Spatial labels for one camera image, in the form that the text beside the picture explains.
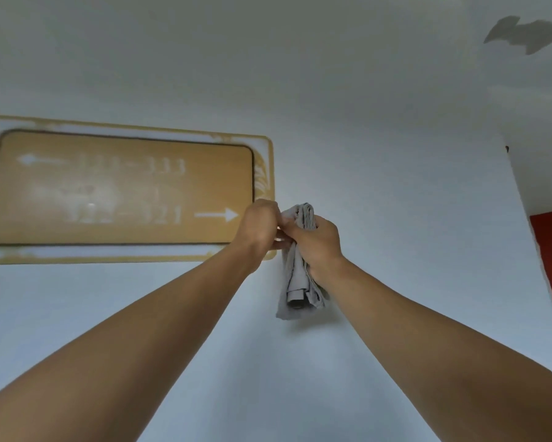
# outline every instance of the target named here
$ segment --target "wall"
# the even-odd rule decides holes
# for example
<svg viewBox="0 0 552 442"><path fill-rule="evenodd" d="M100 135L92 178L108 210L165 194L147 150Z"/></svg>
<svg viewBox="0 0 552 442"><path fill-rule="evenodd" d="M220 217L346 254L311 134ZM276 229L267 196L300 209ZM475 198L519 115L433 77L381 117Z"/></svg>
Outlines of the wall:
<svg viewBox="0 0 552 442"><path fill-rule="evenodd" d="M365 270L552 369L471 43L460 0L0 0L0 114L265 134L282 207L310 201ZM0 388L193 266L0 266ZM339 313L274 318L280 270L245 282L142 439L436 440Z"/></svg>
<svg viewBox="0 0 552 442"><path fill-rule="evenodd" d="M552 369L552 302L499 142L15 89L0 112L265 133L283 207L310 201L368 272ZM0 387L193 266L0 266ZM273 317L279 275L277 258L245 282L143 440L435 440L338 313Z"/></svg>

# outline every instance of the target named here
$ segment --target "sign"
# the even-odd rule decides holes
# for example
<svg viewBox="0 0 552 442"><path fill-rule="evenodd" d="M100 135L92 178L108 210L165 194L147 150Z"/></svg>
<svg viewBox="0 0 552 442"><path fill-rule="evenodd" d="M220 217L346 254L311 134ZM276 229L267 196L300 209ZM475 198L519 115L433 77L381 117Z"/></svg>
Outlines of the sign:
<svg viewBox="0 0 552 442"><path fill-rule="evenodd" d="M9 131L0 245L226 243L253 170L243 145Z"/></svg>

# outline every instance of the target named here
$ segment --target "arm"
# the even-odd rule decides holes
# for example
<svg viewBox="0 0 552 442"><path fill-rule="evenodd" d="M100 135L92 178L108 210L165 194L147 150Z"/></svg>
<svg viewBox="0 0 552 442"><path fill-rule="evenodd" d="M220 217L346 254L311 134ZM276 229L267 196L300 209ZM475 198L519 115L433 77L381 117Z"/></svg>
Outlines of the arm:
<svg viewBox="0 0 552 442"><path fill-rule="evenodd" d="M136 440L276 242L259 200L218 254L98 324L0 391L0 442Z"/></svg>
<svg viewBox="0 0 552 442"><path fill-rule="evenodd" d="M385 286L341 254L337 228L283 230L315 281L443 442L552 442L552 372Z"/></svg>

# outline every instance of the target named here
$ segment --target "arrow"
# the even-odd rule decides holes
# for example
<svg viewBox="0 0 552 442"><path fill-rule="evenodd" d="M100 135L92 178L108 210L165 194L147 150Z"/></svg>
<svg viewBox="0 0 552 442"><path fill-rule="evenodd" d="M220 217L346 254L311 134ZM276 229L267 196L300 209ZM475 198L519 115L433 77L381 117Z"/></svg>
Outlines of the arrow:
<svg viewBox="0 0 552 442"><path fill-rule="evenodd" d="M24 164L25 166L30 166L35 163L54 164L61 166L68 163L66 160L59 160L58 158L39 158L31 153L20 155L17 160L19 163Z"/></svg>
<svg viewBox="0 0 552 442"><path fill-rule="evenodd" d="M238 215L235 211L225 208L225 212L197 212L194 217L224 217L226 222L230 222Z"/></svg>

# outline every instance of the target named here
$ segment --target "cloth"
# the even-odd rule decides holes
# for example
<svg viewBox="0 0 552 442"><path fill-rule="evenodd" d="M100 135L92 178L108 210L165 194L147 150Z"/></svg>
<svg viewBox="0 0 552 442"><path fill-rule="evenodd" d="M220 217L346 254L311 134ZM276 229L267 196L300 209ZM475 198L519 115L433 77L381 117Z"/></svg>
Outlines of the cloth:
<svg viewBox="0 0 552 442"><path fill-rule="evenodd" d="M302 229L316 229L315 216L310 204L297 204L284 211L282 216L294 219ZM319 287L309 275L308 264L293 242L288 250L282 251L284 259L284 285L280 293L278 312L280 319L301 319L312 315L326 306L329 294Z"/></svg>

